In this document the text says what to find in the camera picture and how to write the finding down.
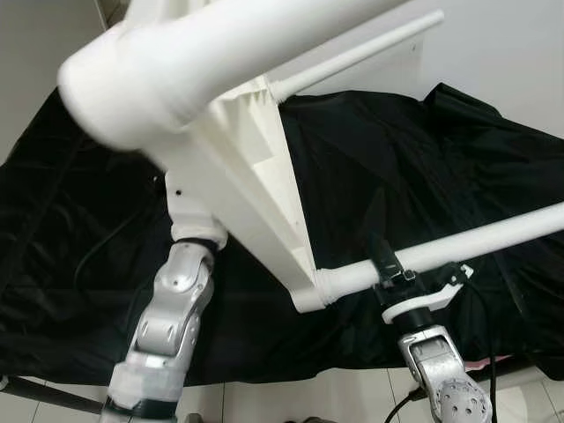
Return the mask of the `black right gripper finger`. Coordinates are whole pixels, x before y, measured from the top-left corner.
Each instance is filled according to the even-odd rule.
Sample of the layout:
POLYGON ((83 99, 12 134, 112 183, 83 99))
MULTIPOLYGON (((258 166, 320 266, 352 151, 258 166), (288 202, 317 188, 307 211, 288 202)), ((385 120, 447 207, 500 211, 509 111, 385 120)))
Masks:
POLYGON ((395 250, 378 233, 370 236, 370 261, 380 277, 395 277, 402 273, 402 264, 395 250))

